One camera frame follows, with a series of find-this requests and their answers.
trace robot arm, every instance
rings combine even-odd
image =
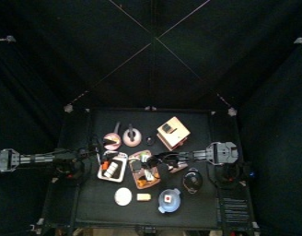
[[[155,167],[165,163],[171,170],[179,168],[182,163],[189,161],[207,161],[213,165],[233,164],[238,160],[237,147],[231,142],[213,143],[205,150],[190,152],[163,152],[150,156],[142,163],[145,168]]]
[[[57,178],[78,179],[85,172],[83,159],[87,153],[57,149],[54,152],[34,155],[22,155],[14,149],[0,151],[0,174],[14,172],[18,169],[50,169]]]

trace utensil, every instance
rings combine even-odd
[[[115,149],[118,149],[118,147],[121,145],[118,129],[119,129],[119,122],[117,122],[114,133],[109,133],[103,136],[103,140],[110,140],[110,142],[111,141],[115,142],[114,144],[109,144],[110,142],[107,142],[107,141],[105,141],[105,143],[103,143],[103,147],[110,151],[114,151]]]
[[[141,133],[137,129],[133,129],[131,124],[129,124],[127,130],[123,133],[122,140],[127,147],[135,147],[141,142]]]

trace small box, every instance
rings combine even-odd
[[[171,202],[171,195],[165,195],[165,202],[170,203]]]
[[[149,194],[137,194],[135,195],[135,200],[138,202],[147,202],[147,201],[151,200],[151,195],[149,195]]]
[[[173,117],[157,128],[157,136],[163,142],[166,148],[171,151],[181,146],[185,139],[190,135],[189,130],[182,125],[177,117]]]

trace pan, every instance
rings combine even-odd
[[[119,129],[119,122],[117,122],[114,133],[109,133],[103,136],[103,147],[110,151],[114,151],[121,145],[118,129]]]

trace black curtain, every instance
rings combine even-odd
[[[0,29],[0,38],[7,32]],[[14,44],[0,42],[0,150],[21,154],[54,150],[62,107]],[[37,222],[47,178],[39,171],[0,176],[0,233],[26,235]]]
[[[302,0],[0,1],[7,35],[0,149],[53,150],[70,102],[226,109],[219,94],[258,173],[257,220],[302,234]],[[45,190],[41,173],[0,178],[0,232],[38,220]]]
[[[251,198],[267,235],[302,235],[302,46],[239,109],[257,180]]]

